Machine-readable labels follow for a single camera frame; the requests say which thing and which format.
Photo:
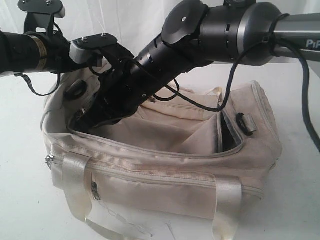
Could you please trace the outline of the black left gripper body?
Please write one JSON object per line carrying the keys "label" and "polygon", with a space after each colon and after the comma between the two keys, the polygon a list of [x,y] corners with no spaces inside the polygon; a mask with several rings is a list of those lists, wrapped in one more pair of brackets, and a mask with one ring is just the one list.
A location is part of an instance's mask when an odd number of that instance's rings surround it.
{"label": "black left gripper body", "polygon": [[63,18],[65,10],[25,10],[24,35],[31,39],[27,53],[25,73],[51,72],[54,74],[73,72],[75,63],[69,57],[70,42],[61,29],[56,30],[55,18]]}

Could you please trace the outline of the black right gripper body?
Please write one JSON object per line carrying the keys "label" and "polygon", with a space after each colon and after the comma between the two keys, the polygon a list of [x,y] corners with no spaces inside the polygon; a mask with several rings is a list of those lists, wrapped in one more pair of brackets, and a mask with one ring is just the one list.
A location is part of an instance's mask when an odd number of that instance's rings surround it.
{"label": "black right gripper body", "polygon": [[128,118],[160,90],[160,48],[145,47],[136,57],[126,48],[102,53],[112,68],[99,78],[92,111],[123,111]]}

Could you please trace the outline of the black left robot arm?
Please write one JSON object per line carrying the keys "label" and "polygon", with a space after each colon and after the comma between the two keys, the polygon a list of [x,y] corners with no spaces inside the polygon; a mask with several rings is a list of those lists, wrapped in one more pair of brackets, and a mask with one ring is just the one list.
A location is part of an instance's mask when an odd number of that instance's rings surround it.
{"label": "black left robot arm", "polygon": [[63,74],[77,69],[70,56],[70,42],[60,30],[55,30],[55,18],[65,16],[61,1],[18,3],[26,13],[22,34],[0,33],[1,76],[51,72]]}

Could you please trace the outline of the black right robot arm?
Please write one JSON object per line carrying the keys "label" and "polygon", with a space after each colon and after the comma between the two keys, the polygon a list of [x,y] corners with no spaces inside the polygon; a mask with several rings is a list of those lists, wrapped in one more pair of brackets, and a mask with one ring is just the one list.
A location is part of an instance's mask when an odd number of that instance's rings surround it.
{"label": "black right robot arm", "polygon": [[100,89],[79,122],[92,128],[114,125],[182,73],[213,62],[262,66],[273,56],[291,57],[271,38],[290,41],[307,60],[320,59],[320,15],[287,15],[269,2],[227,0],[209,7],[199,0],[180,2],[161,33],[136,57],[124,56],[100,79]]}

